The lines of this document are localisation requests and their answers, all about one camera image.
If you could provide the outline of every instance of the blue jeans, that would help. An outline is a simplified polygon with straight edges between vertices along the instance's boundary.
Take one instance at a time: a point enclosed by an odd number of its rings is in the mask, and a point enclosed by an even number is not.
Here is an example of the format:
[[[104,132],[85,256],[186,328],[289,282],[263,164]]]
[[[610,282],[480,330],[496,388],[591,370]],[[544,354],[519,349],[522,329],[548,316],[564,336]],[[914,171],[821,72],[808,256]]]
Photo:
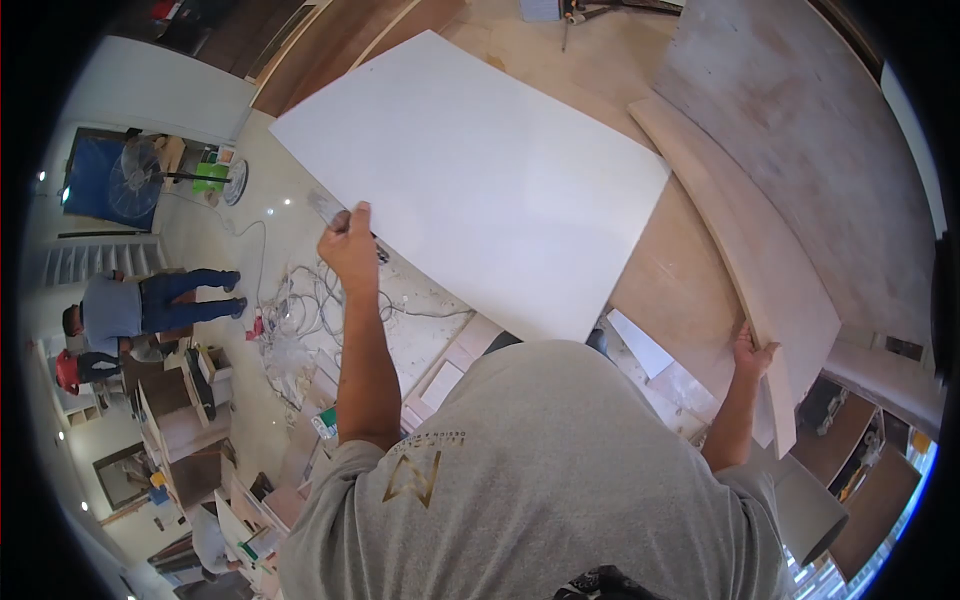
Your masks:
[[[236,272],[212,269],[160,273],[144,279],[140,282],[143,333],[170,331],[239,312],[238,299],[174,304],[178,297],[198,287],[228,287],[236,282]]]

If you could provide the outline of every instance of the wood scrap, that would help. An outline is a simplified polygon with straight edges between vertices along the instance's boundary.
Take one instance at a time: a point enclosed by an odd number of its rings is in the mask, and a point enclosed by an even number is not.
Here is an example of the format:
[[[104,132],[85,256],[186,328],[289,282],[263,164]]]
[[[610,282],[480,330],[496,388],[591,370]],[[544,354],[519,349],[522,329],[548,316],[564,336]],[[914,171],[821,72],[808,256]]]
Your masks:
[[[473,361],[480,358],[490,347],[493,339],[503,331],[503,328],[490,319],[477,313],[467,321],[444,349],[443,353],[434,361],[430,369],[423,375],[417,385],[403,399],[400,409],[400,425],[406,431],[413,431],[420,424],[434,414],[435,409],[423,401],[430,384],[437,377],[440,369],[449,364],[460,372],[466,373]]]
[[[772,424],[781,457],[796,441],[794,408],[823,367],[840,329],[836,311],[786,223],[723,149],[653,90],[628,111],[697,206],[756,344],[783,344],[761,383],[754,432],[757,441],[767,445]],[[764,403],[772,410],[772,423],[764,422]]]
[[[142,498],[138,500],[134,500],[134,502],[128,504],[127,506],[123,507],[119,511],[112,513],[110,516],[100,521],[100,526],[103,527],[104,525],[110,525],[115,520],[121,519],[124,516],[127,516],[131,513],[135,513],[139,511],[141,507],[147,504],[147,502],[150,502],[149,495],[144,495]]]

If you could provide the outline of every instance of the cable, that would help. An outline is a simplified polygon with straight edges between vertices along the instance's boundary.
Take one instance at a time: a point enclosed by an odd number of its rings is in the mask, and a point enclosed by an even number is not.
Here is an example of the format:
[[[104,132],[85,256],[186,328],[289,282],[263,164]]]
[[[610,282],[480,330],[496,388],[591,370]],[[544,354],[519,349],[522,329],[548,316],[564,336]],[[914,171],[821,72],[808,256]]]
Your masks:
[[[233,237],[237,237],[237,238],[243,237],[243,235],[247,231],[250,231],[251,228],[256,224],[260,224],[263,226],[263,240],[261,241],[261,244],[260,244],[260,274],[256,278],[256,295],[255,295],[255,300],[256,300],[255,305],[259,307],[260,306],[260,286],[263,284],[263,261],[267,255],[267,224],[263,221],[263,219],[259,219],[257,221],[254,221],[253,223],[250,223],[244,228],[243,231],[240,231],[239,233],[234,233],[233,231],[231,231],[232,228],[227,227],[227,222],[224,221],[224,216],[220,214],[220,212],[213,206],[210,206],[209,204],[201,204],[191,198],[187,198],[186,196],[181,196],[176,192],[160,192],[160,194],[173,196],[174,198],[179,198],[184,202],[195,204],[201,208],[205,208],[206,210],[209,210],[213,214],[217,215],[218,219],[220,219],[220,227],[224,228],[224,231],[226,231]]]

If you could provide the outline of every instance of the gray t-shirt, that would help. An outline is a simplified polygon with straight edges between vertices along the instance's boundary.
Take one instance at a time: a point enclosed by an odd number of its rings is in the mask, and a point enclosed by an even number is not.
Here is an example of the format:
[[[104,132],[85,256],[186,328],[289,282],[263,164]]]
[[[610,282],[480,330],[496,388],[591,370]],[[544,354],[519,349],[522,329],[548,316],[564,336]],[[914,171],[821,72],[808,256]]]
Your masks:
[[[476,361],[386,454],[338,448],[279,577],[287,600],[540,599],[602,564],[670,600],[792,591],[769,475],[710,474],[604,356],[537,342]]]
[[[117,338],[131,338],[142,331],[140,286],[136,281],[117,281],[113,271],[90,278],[84,291],[84,337],[97,352],[117,355]]]

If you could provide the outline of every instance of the blue shirt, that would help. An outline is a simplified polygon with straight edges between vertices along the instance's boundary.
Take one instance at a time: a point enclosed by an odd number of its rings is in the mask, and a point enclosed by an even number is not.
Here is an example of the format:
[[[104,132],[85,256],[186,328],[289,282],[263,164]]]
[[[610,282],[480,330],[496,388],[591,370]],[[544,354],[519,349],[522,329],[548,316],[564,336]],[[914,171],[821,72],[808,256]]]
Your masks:
[[[84,337],[91,350],[117,355],[117,338],[140,335],[140,286],[117,281],[113,271],[93,276],[84,292]]]

